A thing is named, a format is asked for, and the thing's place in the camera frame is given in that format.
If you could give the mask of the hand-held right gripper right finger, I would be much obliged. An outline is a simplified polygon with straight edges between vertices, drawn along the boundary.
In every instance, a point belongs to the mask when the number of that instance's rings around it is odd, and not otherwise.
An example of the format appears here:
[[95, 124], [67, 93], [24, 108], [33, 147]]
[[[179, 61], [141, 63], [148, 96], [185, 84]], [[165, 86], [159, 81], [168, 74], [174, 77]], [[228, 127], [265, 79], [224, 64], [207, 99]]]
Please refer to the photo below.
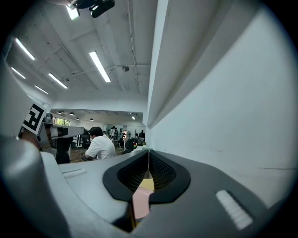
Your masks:
[[249, 216], [256, 220], [267, 211], [266, 205], [248, 188], [208, 164], [156, 151], [182, 165], [190, 173], [190, 185], [174, 202], [151, 205], [149, 214], [136, 227], [139, 238], [240, 238], [237, 229], [216, 197], [226, 190]]

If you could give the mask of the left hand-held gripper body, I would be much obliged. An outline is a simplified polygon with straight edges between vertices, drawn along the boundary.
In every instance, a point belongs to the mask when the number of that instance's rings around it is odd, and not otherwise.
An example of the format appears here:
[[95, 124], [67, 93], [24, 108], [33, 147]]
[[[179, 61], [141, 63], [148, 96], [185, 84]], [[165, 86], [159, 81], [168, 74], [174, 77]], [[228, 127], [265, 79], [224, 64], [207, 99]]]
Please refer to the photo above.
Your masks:
[[37, 135], [46, 109], [35, 103], [21, 88], [5, 62], [0, 64], [0, 159], [23, 155], [24, 145], [37, 151], [31, 143], [17, 139], [22, 129]]

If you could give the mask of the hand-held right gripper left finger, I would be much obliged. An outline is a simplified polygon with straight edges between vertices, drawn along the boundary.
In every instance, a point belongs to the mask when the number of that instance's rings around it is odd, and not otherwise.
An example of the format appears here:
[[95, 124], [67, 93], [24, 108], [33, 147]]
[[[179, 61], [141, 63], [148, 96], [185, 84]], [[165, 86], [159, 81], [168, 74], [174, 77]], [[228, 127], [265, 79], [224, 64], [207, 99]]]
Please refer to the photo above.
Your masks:
[[142, 185], [148, 151], [104, 160], [60, 165], [75, 194], [104, 221], [132, 231], [149, 214], [149, 189]]

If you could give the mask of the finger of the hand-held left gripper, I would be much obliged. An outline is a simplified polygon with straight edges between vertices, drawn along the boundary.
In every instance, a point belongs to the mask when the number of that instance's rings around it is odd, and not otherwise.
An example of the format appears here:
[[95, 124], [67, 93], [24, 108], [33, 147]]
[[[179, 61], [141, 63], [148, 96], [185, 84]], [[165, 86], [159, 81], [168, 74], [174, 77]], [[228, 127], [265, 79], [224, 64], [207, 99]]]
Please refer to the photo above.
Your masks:
[[68, 138], [57, 138], [51, 141], [51, 147], [56, 149], [55, 159], [57, 164], [67, 164], [70, 163], [70, 156], [68, 154], [71, 144], [73, 142], [73, 137]]
[[80, 126], [51, 126], [50, 127], [50, 138], [73, 138], [74, 136], [84, 134], [84, 127]]

